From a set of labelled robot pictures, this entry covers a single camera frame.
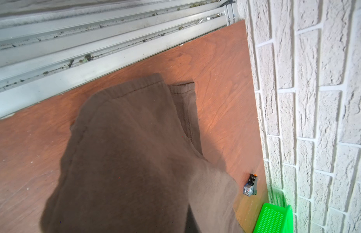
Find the brown trousers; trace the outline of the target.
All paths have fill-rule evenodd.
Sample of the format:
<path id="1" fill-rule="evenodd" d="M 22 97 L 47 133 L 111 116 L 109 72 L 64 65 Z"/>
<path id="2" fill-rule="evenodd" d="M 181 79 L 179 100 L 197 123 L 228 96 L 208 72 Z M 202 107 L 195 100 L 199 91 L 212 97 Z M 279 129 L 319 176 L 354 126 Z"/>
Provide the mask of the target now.
<path id="1" fill-rule="evenodd" d="M 81 107 L 44 233 L 241 233 L 238 184 L 202 153 L 195 83 L 159 74 Z"/>

